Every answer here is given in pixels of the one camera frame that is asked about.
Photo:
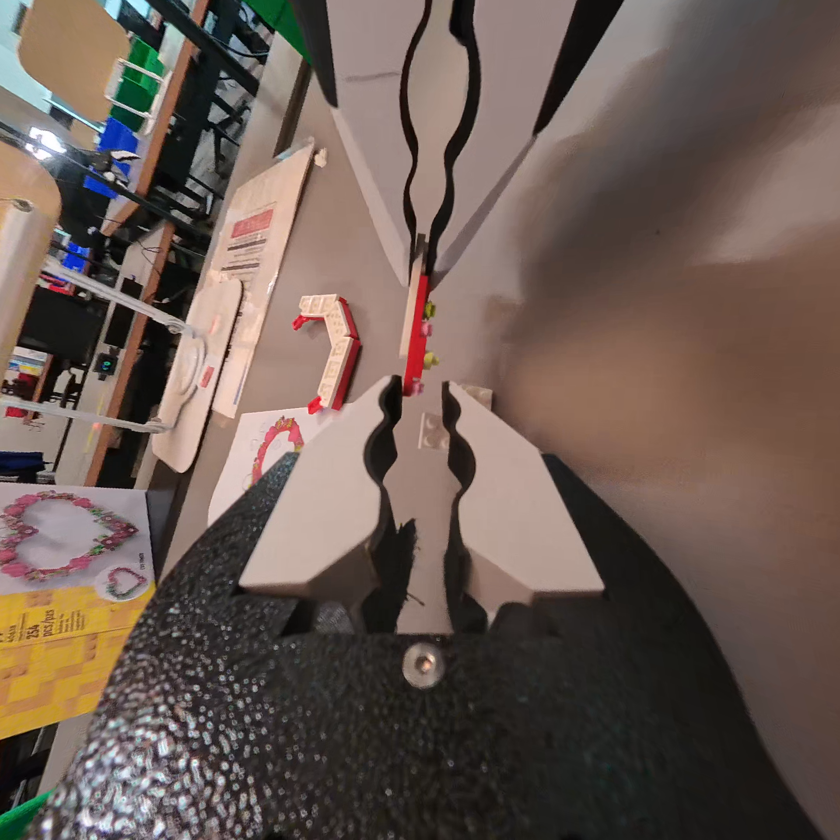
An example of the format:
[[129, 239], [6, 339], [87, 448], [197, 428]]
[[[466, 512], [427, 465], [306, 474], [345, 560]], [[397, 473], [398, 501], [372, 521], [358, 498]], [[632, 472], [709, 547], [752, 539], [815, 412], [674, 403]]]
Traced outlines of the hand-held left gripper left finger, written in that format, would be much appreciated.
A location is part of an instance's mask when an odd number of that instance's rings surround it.
[[403, 381], [382, 377], [304, 445], [239, 578], [249, 594], [360, 606], [381, 583], [374, 552], [394, 526]]

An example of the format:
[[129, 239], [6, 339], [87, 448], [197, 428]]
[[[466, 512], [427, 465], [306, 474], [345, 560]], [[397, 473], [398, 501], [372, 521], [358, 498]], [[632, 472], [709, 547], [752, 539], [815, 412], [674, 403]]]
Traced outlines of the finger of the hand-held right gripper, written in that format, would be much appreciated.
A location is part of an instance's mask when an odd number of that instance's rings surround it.
[[478, 101], [453, 163], [454, 205], [437, 239], [446, 275], [477, 235], [533, 145], [534, 124], [571, 23], [575, 1], [478, 1]]
[[406, 56], [422, 1], [328, 1], [338, 106], [333, 120], [397, 281], [408, 284], [413, 236], [404, 191], [413, 163], [401, 112]]

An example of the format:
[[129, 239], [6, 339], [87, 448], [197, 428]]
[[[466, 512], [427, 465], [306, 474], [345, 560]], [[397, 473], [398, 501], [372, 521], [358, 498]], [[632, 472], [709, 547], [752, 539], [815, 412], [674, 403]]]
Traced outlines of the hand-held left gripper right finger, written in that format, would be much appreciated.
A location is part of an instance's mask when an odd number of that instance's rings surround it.
[[444, 553], [452, 625], [491, 625], [509, 604], [599, 597], [605, 585], [540, 450], [461, 386], [442, 386], [458, 482]]

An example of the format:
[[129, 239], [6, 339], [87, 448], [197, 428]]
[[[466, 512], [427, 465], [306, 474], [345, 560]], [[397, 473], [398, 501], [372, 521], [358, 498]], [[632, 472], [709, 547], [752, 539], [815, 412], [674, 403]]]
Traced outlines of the red white flowered lego assembly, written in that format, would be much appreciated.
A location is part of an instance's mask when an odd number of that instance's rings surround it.
[[406, 310], [398, 357], [405, 361], [402, 393], [419, 396], [424, 391], [423, 376], [439, 364], [439, 358], [427, 348], [433, 333], [435, 305], [429, 300], [429, 276], [426, 269], [427, 239], [420, 234], [415, 243], [409, 273]]

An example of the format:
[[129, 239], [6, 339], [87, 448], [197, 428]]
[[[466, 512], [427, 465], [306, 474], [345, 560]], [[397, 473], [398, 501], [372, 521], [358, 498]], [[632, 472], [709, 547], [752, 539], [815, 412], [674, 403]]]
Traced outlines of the lego instruction booklet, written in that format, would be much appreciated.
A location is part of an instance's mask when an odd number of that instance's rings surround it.
[[207, 525], [218, 520], [283, 455], [300, 452], [339, 415], [331, 409], [310, 414], [306, 407], [243, 414], [209, 503]]

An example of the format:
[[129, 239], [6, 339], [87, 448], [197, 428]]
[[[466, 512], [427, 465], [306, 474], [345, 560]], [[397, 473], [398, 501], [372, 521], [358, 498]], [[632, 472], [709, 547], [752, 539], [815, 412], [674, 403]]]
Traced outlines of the curved white red lego assembly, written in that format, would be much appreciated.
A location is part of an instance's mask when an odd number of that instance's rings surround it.
[[337, 412], [345, 402], [361, 351], [350, 305], [340, 295], [314, 295], [301, 297], [299, 310], [292, 328], [298, 331], [308, 322], [322, 321], [330, 341], [328, 359], [317, 394], [308, 404], [308, 413]]

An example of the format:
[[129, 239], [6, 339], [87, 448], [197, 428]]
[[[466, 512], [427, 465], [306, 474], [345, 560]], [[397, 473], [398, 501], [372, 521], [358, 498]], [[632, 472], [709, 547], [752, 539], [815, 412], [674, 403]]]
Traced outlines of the yellow lego set box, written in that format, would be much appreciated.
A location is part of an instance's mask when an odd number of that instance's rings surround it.
[[3, 483], [1, 738], [93, 711], [154, 590], [142, 490]]

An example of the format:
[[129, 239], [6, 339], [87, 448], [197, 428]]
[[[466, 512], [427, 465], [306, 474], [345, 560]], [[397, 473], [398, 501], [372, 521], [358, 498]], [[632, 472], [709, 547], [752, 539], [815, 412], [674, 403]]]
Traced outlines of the green panel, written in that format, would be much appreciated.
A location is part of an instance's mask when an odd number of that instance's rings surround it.
[[308, 64], [308, 48], [289, 1], [244, 1], [259, 18], [282, 37]]

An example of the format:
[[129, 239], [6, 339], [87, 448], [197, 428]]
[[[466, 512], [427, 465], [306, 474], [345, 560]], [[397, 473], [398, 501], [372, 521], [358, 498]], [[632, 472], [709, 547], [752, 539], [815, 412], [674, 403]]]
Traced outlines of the laminated instruction sheet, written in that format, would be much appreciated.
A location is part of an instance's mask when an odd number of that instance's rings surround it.
[[308, 138], [279, 154], [237, 189], [224, 216], [207, 278], [243, 288], [213, 400], [225, 417], [238, 412], [315, 153]]

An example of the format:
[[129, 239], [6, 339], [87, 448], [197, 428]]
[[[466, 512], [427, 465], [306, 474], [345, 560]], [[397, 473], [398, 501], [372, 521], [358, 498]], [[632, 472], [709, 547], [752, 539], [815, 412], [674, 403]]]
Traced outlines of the white rounded board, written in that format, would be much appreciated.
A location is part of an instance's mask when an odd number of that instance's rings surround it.
[[[206, 333], [206, 359], [196, 375], [196, 387], [178, 414], [175, 427], [168, 433], [153, 434], [154, 456], [174, 472], [182, 474], [193, 464], [215, 398], [228, 345], [233, 334], [244, 290], [237, 279], [222, 280], [199, 290], [185, 322]], [[184, 363], [186, 352], [175, 350], [159, 406], [158, 416], [169, 421], [181, 401], [175, 394], [175, 361]]]

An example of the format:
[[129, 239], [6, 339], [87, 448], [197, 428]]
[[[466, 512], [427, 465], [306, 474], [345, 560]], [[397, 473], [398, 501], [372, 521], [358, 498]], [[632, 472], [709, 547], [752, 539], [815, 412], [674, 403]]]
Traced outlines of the green storage bins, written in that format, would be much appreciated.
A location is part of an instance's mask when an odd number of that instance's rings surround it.
[[156, 49], [141, 38], [131, 38], [127, 59], [115, 65], [106, 90], [111, 102], [109, 116], [133, 133], [144, 130], [146, 118], [153, 110], [165, 74]]

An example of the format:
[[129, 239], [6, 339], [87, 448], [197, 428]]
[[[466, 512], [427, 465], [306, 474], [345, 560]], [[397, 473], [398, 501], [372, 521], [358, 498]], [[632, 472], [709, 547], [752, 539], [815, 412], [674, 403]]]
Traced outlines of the blue storage bins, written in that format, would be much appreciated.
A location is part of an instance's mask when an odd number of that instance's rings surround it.
[[[97, 153], [104, 153], [106, 151], [124, 151], [129, 154], [135, 154], [138, 148], [138, 139], [132, 130], [114, 117], [108, 117], [104, 123], [104, 128], [99, 135], [99, 140], [96, 145]], [[120, 173], [118, 181], [121, 186], [128, 186], [130, 180], [130, 164], [138, 160], [134, 157], [129, 160], [121, 159], [113, 165], [114, 170]], [[117, 193], [108, 185], [97, 181], [95, 178], [88, 176], [84, 179], [83, 187], [93, 193], [98, 193], [113, 199], [117, 197]]]

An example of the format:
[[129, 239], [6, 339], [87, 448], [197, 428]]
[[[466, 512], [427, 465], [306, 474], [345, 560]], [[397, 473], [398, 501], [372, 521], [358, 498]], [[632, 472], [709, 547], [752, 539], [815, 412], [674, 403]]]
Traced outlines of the beige chair back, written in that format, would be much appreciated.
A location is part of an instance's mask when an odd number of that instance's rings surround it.
[[28, 75], [91, 123], [107, 121], [106, 87], [130, 49], [126, 30], [95, 1], [34, 1], [16, 47]]

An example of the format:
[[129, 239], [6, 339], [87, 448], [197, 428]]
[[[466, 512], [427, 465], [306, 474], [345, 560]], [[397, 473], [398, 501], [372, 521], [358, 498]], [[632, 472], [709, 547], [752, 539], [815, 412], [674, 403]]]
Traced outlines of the black monitor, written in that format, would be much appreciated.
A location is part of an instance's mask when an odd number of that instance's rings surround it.
[[98, 345], [107, 305], [37, 287], [16, 346], [87, 367]]

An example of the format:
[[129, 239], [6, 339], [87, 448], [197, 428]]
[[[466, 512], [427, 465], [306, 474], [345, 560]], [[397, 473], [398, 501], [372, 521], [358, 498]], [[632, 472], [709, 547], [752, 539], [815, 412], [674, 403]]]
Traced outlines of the round wooden chair seat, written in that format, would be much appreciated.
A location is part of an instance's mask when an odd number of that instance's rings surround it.
[[1, 143], [1, 365], [6, 370], [59, 220], [60, 192], [25, 150]]

